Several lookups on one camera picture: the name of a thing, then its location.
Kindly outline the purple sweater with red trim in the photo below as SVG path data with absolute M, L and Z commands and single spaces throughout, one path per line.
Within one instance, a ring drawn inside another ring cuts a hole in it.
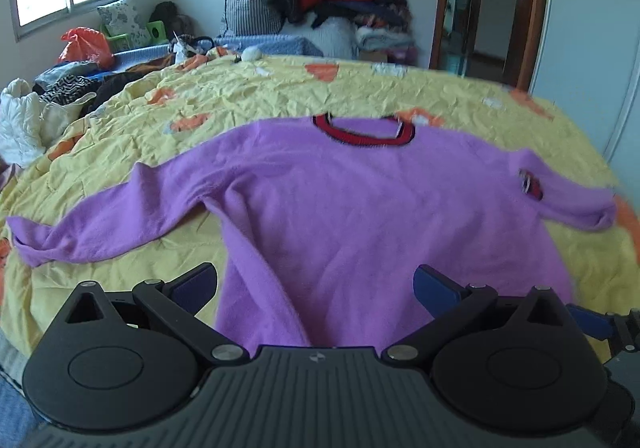
M 217 330 L 262 344 L 384 348 L 427 322 L 416 268 L 510 295 L 572 282 L 546 228 L 615 222 L 612 191 L 571 182 L 528 149 L 392 118 L 270 119 L 229 130 L 55 225 L 12 216 L 30 266 L 109 260 L 163 237 L 194 208 L 228 252 Z

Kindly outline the yellow carrot-print quilt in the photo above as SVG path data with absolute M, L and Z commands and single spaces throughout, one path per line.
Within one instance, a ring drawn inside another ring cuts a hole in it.
M 586 135 L 554 104 L 496 83 L 359 61 L 221 57 L 183 71 L 145 75 L 64 134 L 1 193 L 3 217 L 52 224 L 81 199 L 124 182 L 134 164 L 159 164 L 232 127 L 276 116 L 410 116 L 463 130 L 506 149 L 529 148 L 555 171 L 591 187 L 617 180 Z M 215 216 L 198 211 L 170 234 L 99 264 L 24 264 L 1 234 L 1 329 L 29 355 L 78 282 L 128 290 L 227 252 Z

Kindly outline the white padded jacket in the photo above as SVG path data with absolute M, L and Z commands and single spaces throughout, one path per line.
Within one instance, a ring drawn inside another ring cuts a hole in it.
M 75 122 L 95 93 L 61 106 L 44 101 L 29 82 L 16 78 L 1 92 L 1 159 L 23 170 L 43 156 Z

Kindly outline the black white striped garment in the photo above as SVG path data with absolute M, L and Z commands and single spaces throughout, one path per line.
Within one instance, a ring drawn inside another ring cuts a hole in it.
M 101 86 L 101 81 L 95 78 L 85 78 L 81 75 L 69 75 L 59 78 L 40 98 L 44 102 L 54 102 L 60 106 L 71 104 L 88 93 L 95 93 Z

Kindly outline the white plush ball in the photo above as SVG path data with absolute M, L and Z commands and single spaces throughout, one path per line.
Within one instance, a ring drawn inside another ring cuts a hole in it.
M 252 62 L 262 58 L 262 51 L 258 46 L 250 46 L 242 51 L 241 59 L 243 61 Z

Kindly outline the white wardrobe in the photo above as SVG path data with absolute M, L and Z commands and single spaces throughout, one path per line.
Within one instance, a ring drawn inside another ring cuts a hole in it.
M 639 0 L 548 0 L 533 92 L 561 108 L 639 197 Z

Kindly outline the green plastic chair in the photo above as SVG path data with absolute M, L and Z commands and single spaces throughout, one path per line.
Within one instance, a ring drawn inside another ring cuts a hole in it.
M 151 46 L 168 43 L 165 26 L 161 21 L 148 22 L 146 24 L 146 30 L 148 30 L 151 37 Z M 110 46 L 111 52 L 128 52 L 128 50 L 138 48 L 138 46 L 132 42 L 131 35 L 128 33 L 111 36 L 108 34 L 105 26 L 101 26 L 101 31 L 106 38 L 108 46 Z

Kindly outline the blue quilted bedding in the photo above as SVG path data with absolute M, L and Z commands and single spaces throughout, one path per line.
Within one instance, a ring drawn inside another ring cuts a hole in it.
M 206 36 L 202 36 L 197 38 L 193 45 L 196 50 L 204 50 L 204 52 L 208 52 L 216 46 L 234 52 L 242 52 L 249 47 L 258 47 L 266 55 L 323 57 L 323 52 L 311 41 L 301 36 L 285 34 L 238 36 L 237 38 L 206 38 Z M 111 72 L 124 72 L 137 64 L 162 58 L 171 51 L 172 48 L 169 44 L 160 44 L 118 52 L 114 55 L 114 67 L 111 68 Z

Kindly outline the orange plastic bag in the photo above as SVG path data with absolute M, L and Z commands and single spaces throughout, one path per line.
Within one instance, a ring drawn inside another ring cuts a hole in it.
M 100 69 L 111 69 L 115 58 L 106 37 L 99 31 L 78 26 L 66 31 L 60 40 L 65 43 L 56 62 L 91 61 Z

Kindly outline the floral cushion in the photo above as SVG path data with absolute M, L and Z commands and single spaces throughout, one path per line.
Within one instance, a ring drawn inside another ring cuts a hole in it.
M 96 8 L 109 38 L 122 50 L 149 46 L 152 36 L 133 0 L 116 0 Z

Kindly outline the checkered houndstooth bag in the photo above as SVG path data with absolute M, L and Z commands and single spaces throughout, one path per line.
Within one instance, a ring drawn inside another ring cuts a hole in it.
M 274 0 L 224 0 L 222 36 L 277 34 L 282 26 Z

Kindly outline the wooden door frame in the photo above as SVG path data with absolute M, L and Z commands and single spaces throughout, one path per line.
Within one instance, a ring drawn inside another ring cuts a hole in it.
M 437 70 L 442 58 L 447 0 L 437 0 L 433 44 L 428 67 Z M 516 0 L 512 35 L 506 54 L 502 82 L 518 90 L 532 86 L 540 51 L 548 0 Z

